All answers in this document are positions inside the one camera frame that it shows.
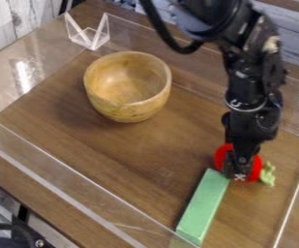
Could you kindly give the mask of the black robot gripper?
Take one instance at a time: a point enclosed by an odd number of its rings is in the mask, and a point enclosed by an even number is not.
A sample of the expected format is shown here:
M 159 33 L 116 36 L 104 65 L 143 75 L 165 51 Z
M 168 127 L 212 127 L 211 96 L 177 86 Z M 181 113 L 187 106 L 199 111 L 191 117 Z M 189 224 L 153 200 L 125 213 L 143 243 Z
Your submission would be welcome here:
M 283 109 L 280 93 L 271 93 L 264 102 L 252 107 L 235 94 L 225 94 L 229 111 L 221 117 L 225 142 L 235 151 L 225 152 L 221 173 L 237 182 L 255 182 L 260 176 L 260 144 L 277 135 Z

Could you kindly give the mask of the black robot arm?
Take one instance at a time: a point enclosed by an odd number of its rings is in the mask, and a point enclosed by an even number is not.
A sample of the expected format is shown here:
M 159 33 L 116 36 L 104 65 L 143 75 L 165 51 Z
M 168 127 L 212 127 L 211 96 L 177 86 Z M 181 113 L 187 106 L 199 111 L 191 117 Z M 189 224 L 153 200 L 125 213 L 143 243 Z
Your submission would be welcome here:
M 252 182 L 263 168 L 261 143 L 277 135 L 283 110 L 279 88 L 285 84 L 280 39 L 271 18 L 251 0 L 169 0 L 169 15 L 191 42 L 180 45 L 152 0 L 140 0 L 149 23 L 164 44 L 180 54 L 213 43 L 228 75 L 221 117 L 225 144 L 215 153 L 216 170 L 231 180 Z

